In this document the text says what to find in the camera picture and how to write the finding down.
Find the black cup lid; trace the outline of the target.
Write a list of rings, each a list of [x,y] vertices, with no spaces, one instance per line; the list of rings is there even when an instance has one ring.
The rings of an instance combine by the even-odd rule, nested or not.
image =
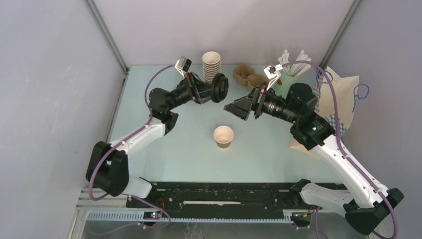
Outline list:
[[[228,93],[228,78],[223,73],[217,73],[211,84],[211,100],[214,103],[223,101]]]

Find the single brown paper cup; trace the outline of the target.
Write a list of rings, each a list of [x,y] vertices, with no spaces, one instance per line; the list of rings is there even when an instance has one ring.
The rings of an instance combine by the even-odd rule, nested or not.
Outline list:
[[[234,138],[232,128],[226,125],[218,126],[213,132],[214,140],[219,148],[228,148]]]

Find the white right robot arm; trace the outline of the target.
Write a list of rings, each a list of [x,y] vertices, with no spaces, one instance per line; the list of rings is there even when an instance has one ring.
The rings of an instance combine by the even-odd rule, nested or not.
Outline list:
[[[315,112],[316,102],[309,85],[295,83],[285,98],[272,89],[254,87],[224,109],[242,120],[253,113],[255,118],[268,114],[290,122],[293,138],[327,164],[347,188],[340,192],[302,179],[290,188],[291,205],[322,207],[344,216],[357,232],[373,234],[404,196],[399,189],[387,188],[368,173],[336,138],[334,128]]]

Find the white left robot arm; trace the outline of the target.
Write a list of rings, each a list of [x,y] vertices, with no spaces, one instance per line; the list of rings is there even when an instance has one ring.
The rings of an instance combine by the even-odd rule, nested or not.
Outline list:
[[[189,101],[204,104],[214,101],[218,89],[213,83],[201,81],[193,72],[185,74],[184,79],[172,91],[155,88],[145,98],[148,101],[149,118],[139,129],[112,143],[99,141],[93,147],[86,180],[89,182],[89,197],[93,188],[102,189],[113,197],[121,194],[138,197],[145,207],[152,207],[157,202],[157,193],[150,182],[140,176],[129,174],[129,160],[136,152],[153,141],[168,134],[175,126],[178,114],[171,110]]]

